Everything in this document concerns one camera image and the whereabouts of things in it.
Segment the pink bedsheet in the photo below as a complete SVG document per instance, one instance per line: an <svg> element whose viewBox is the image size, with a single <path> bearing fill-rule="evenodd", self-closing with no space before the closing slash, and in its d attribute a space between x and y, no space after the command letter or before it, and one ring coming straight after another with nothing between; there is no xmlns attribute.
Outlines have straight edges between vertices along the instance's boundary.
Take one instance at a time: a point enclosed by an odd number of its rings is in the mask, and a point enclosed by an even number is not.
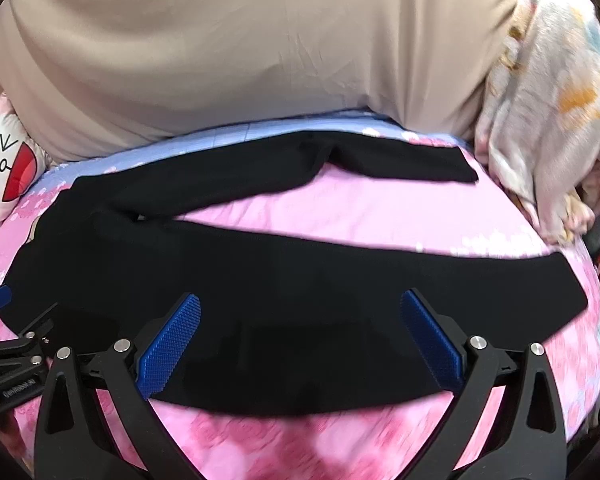
<svg viewBox="0 0 600 480"><path fill-rule="evenodd" d="M327 166L300 189L213 206L186 218L360 246L461 256L547 252L514 205L467 157L480 177L476 186L374 180ZM43 189L23 200L0 229L0 282L33 219L50 205L61 187ZM589 298L588 310L546 342L571 438L600 393L596 338L600 290L583 245L564 250L564 254ZM475 277L475 286L480 286L480 276ZM493 307L498 307L498 298L493 298ZM13 333L0 321L0 340L11 337ZM477 457L501 396L501 388L492 392L460 465ZM395 477L413 458L451 398L442 393L385 409L296 420L231 418L158 401L152 405L209 480L384 480ZM107 393L101 392L100 399L123 455L139 463ZM29 454L38 406L39 401L34 400L16 410Z"/></svg>

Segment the silver bolt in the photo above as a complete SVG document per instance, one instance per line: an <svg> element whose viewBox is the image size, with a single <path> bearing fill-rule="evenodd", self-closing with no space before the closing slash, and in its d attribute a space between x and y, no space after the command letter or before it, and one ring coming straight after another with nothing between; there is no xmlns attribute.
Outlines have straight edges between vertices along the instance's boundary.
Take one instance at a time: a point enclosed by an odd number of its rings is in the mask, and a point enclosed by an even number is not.
<svg viewBox="0 0 600 480"><path fill-rule="evenodd" d="M542 346L540 343L531 343L531 351L536 355L543 355L544 346Z"/></svg>
<svg viewBox="0 0 600 480"><path fill-rule="evenodd" d="M126 352L131 348L131 341L129 339L118 339L113 343L113 349L116 352Z"/></svg>
<svg viewBox="0 0 600 480"><path fill-rule="evenodd" d="M487 347L487 340L479 335L474 335L471 339L469 339L469 343L476 350L482 350Z"/></svg>
<svg viewBox="0 0 600 480"><path fill-rule="evenodd" d="M58 350L56 357L58 359L67 359L71 355L71 349L68 346L63 346Z"/></svg>

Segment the beige blanket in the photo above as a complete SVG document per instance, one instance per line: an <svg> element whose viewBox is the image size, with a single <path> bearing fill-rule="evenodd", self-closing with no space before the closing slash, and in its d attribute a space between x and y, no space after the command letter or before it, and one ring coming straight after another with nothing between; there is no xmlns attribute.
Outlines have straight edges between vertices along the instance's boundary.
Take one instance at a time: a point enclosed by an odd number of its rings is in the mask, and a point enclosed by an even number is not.
<svg viewBox="0 0 600 480"><path fill-rule="evenodd" d="M342 108L470 134L517 0L6 0L0 91L56 160Z"/></svg>

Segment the black pants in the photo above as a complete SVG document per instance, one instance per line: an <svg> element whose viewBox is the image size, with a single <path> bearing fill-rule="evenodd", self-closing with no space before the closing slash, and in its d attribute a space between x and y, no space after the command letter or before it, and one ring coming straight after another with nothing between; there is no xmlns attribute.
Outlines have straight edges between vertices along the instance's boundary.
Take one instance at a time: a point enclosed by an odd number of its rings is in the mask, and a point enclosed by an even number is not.
<svg viewBox="0 0 600 480"><path fill-rule="evenodd" d="M247 415L396 404L438 391L398 312L417 287L468 334L504 348L544 340L587 306L561 254L455 258L358 248L173 220L309 182L325 162L376 178L465 182L455 148L299 132L76 180L5 278L20 330L54 301L53 349L133 339L183 292L200 328L157 398Z"/></svg>

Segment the cartoon face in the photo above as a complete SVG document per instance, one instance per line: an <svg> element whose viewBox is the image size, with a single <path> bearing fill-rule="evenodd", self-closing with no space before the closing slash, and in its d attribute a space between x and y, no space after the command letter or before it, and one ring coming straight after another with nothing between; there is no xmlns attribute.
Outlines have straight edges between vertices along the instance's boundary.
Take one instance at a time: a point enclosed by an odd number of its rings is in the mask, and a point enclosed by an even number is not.
<svg viewBox="0 0 600 480"><path fill-rule="evenodd" d="M13 120L17 118L7 116L0 123L4 126ZM0 202L17 200L38 176L36 155L24 142L27 137L20 131L22 126L18 126L20 128L0 128Z"/></svg>
<svg viewBox="0 0 600 480"><path fill-rule="evenodd" d="M45 170L45 154L11 110L0 111L0 222Z"/></svg>

